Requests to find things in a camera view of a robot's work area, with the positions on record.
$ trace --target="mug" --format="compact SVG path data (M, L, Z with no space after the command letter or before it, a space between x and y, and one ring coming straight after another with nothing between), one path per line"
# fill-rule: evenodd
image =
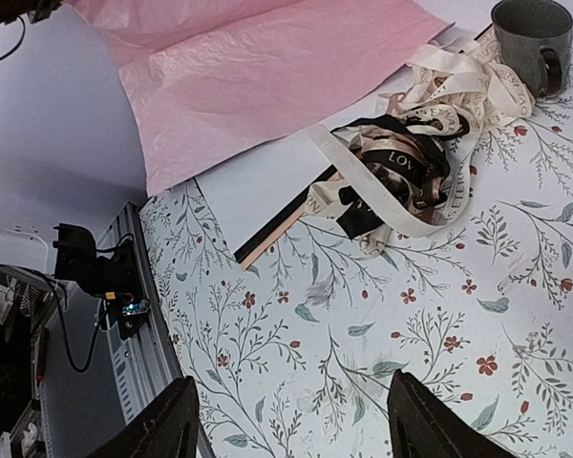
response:
M564 89L571 65L573 17L552 0L502 0L492 10L503 63L535 97Z

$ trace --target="paper sheet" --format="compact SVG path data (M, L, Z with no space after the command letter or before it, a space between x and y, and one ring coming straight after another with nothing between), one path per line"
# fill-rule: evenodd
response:
M446 28L411 0L74 1L109 37L154 195L338 112Z

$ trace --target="gray panel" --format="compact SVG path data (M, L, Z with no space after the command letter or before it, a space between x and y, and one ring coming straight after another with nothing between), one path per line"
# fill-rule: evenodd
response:
M83 366L87 358L97 303L79 289L70 296L65 320L78 366ZM43 413L50 429L52 457L79 458L125 427L108 342L100 331L91 367L78 374L68 364L58 320L50 324L50 331Z

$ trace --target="tablecloth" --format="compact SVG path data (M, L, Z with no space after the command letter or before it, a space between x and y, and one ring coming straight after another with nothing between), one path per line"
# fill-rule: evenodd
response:
M393 234L369 260L306 217L246 272L195 181L149 200L161 308L217 456L391 456L400 368L515 456L573 458L573 68L470 173L434 237Z

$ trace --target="gray wall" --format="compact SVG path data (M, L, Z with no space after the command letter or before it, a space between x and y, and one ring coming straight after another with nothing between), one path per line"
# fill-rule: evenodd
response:
M0 26L0 54L20 24ZM0 63L0 220L51 241L58 222L103 231L145 201L138 129L101 35L69 6L28 26Z

